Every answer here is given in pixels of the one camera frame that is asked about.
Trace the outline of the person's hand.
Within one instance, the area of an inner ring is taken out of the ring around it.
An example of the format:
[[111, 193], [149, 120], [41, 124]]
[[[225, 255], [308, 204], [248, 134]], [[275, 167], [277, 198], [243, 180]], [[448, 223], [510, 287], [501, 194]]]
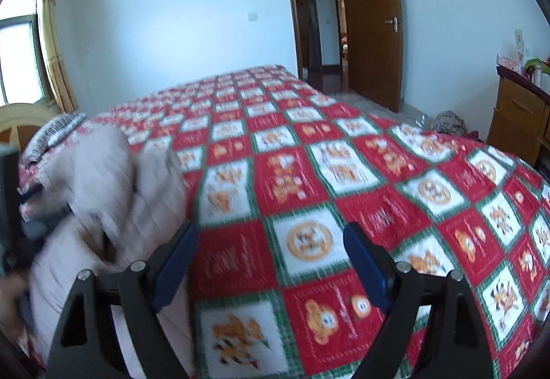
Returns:
[[27, 271], [12, 272], [0, 279], [0, 324], [1, 333], [9, 342], [21, 336], [24, 323], [16, 306], [16, 300], [28, 291]]

